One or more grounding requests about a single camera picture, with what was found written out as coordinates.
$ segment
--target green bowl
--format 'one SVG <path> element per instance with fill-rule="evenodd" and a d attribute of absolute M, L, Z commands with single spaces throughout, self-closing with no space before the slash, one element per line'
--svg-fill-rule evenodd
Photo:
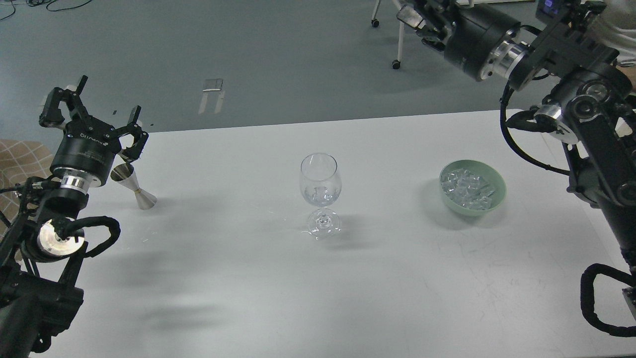
<path fill-rule="evenodd" d="M 465 208 L 454 201 L 452 201 L 441 188 L 441 181 L 445 174 L 456 170 L 456 169 L 468 169 L 470 172 L 475 175 L 480 175 L 483 177 L 490 185 L 495 188 L 495 192 L 491 195 L 492 197 L 492 205 L 488 210 L 472 210 L 469 208 Z M 506 197 L 506 182 L 501 177 L 501 175 L 492 167 L 487 164 L 478 161 L 456 161 L 452 162 L 449 165 L 445 166 L 439 174 L 438 180 L 439 192 L 441 193 L 442 200 L 444 203 L 454 212 L 467 215 L 471 217 L 476 217 L 480 215 L 484 215 L 488 212 L 495 210 L 496 208 L 503 203 L 504 198 Z"/>

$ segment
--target bowl of ice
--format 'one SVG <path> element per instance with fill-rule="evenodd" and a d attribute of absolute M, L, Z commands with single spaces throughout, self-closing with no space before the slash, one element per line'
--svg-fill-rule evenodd
<path fill-rule="evenodd" d="M 439 174 L 444 203 L 456 213 L 479 216 L 495 210 L 506 197 L 506 182 L 492 167 L 478 161 L 456 161 Z"/>

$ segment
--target chair leg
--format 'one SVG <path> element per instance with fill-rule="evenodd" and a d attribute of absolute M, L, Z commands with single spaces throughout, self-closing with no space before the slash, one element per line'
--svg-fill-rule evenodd
<path fill-rule="evenodd" d="M 397 59 L 393 60 L 391 67 L 399 69 L 402 63 L 402 47 L 404 45 L 404 22 L 399 23 L 399 36 L 397 38 Z"/>
<path fill-rule="evenodd" d="M 380 21 L 375 18 L 378 15 L 378 9 L 380 8 L 381 0 L 375 1 L 375 7 L 373 8 L 373 14 L 371 15 L 371 26 L 378 27 L 380 25 Z"/>

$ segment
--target glass base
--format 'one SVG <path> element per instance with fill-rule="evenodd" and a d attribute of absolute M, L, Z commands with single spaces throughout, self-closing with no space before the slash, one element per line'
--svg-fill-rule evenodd
<path fill-rule="evenodd" d="M 307 229 L 317 240 L 328 238 L 340 231 L 340 217 L 329 208 L 320 208 L 309 215 Z"/>

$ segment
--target black cable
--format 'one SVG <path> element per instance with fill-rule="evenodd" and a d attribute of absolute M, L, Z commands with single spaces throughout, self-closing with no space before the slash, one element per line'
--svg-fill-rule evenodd
<path fill-rule="evenodd" d="M 57 0 L 52 0 L 51 2 L 49 2 L 48 4 L 46 4 L 46 9 L 50 12 L 56 12 L 56 11 L 64 11 L 64 10 L 72 10 L 72 9 L 76 9 L 76 8 L 80 8 L 88 3 L 90 3 L 93 0 L 88 0 L 87 2 L 81 4 L 81 5 L 77 5 L 77 6 L 73 6 L 72 8 L 63 8 L 63 9 L 56 9 L 56 10 L 51 10 L 48 7 L 51 6 L 51 4 L 56 3 Z"/>
<path fill-rule="evenodd" d="M 533 80 L 533 81 L 544 80 L 544 79 L 546 79 L 546 78 L 547 78 L 547 77 L 549 77 L 549 76 L 550 76 L 550 72 L 546 73 L 545 75 L 541 75 L 541 76 L 533 77 L 533 79 L 532 79 L 532 80 Z"/>
<path fill-rule="evenodd" d="M 31 266 L 33 266 L 33 273 L 35 273 L 35 275 L 39 277 L 38 265 L 36 264 L 35 260 L 31 260 Z"/>
<path fill-rule="evenodd" d="M 0 194 L 5 193 L 5 192 L 15 192 L 15 191 L 18 191 L 18 190 L 20 190 L 20 188 L 17 188 L 17 187 L 3 188 L 3 189 L 0 189 Z"/>
<path fill-rule="evenodd" d="M 528 31 L 529 33 L 533 34 L 534 36 L 538 36 L 538 35 L 541 34 L 541 30 L 539 30 L 538 28 L 536 28 L 536 27 L 534 27 L 532 25 L 521 25 L 519 28 Z"/>
<path fill-rule="evenodd" d="M 15 4 L 13 3 L 13 1 L 11 2 L 11 5 L 13 6 L 13 12 L 3 18 L 0 18 L 0 21 L 6 20 L 7 18 L 10 18 L 15 14 Z"/>
<path fill-rule="evenodd" d="M 11 227 L 11 222 L 9 221 L 9 219 L 6 218 L 6 216 L 4 215 L 3 212 L 0 211 L 0 221 L 2 221 L 2 223 L 4 224 L 4 226 L 6 227 Z"/>
<path fill-rule="evenodd" d="M 110 237 L 101 244 L 97 245 L 91 251 L 85 253 L 84 257 L 95 257 L 101 254 L 107 248 L 113 246 L 121 234 L 119 222 L 111 217 L 87 217 L 79 218 L 75 221 L 70 221 L 67 218 L 60 218 L 56 220 L 60 221 L 60 229 L 56 229 L 55 233 L 61 238 L 67 238 L 71 236 L 73 232 L 84 227 L 106 226 L 108 228 L 108 231 L 111 234 Z"/>
<path fill-rule="evenodd" d="M 545 170 L 549 170 L 549 171 L 553 171 L 555 173 L 559 173 L 559 174 L 563 174 L 563 175 L 570 175 L 570 171 L 564 170 L 564 169 L 558 169 L 558 168 L 554 168 L 552 166 L 549 166 L 545 163 L 539 162 L 538 160 L 534 159 L 533 157 L 529 156 L 526 152 L 524 152 L 515 142 L 515 140 L 513 139 L 512 135 L 510 134 L 510 131 L 508 130 L 508 127 L 506 127 L 506 121 L 507 121 L 507 117 L 506 117 L 506 108 L 508 108 L 508 103 L 510 102 L 510 97 L 512 97 L 513 92 L 515 90 L 513 90 L 512 88 L 510 88 L 510 83 L 507 83 L 506 86 L 504 87 L 504 93 L 501 95 L 501 106 L 499 108 L 499 125 L 501 126 L 501 133 L 504 135 L 504 139 L 506 140 L 506 143 L 508 144 L 508 146 L 510 147 L 510 149 L 513 150 L 514 153 L 516 153 L 517 155 L 519 155 L 523 160 L 534 164 L 536 166 L 538 166 L 539 168 L 543 168 Z"/>
<path fill-rule="evenodd" d="M 594 279 L 597 275 L 605 275 L 617 281 L 623 282 L 631 287 L 636 286 L 636 277 L 619 271 L 613 267 L 603 264 L 593 264 L 588 267 L 581 275 L 581 312 L 583 318 L 588 321 L 592 327 L 609 333 L 615 337 L 634 337 L 636 336 L 636 326 L 634 327 L 617 327 L 601 322 L 598 315 L 594 312 Z"/>
<path fill-rule="evenodd" d="M 27 4 L 31 7 L 34 8 L 36 6 L 40 6 L 40 5 L 44 5 L 44 4 L 48 4 L 48 3 L 52 3 L 56 0 L 27 0 Z"/>

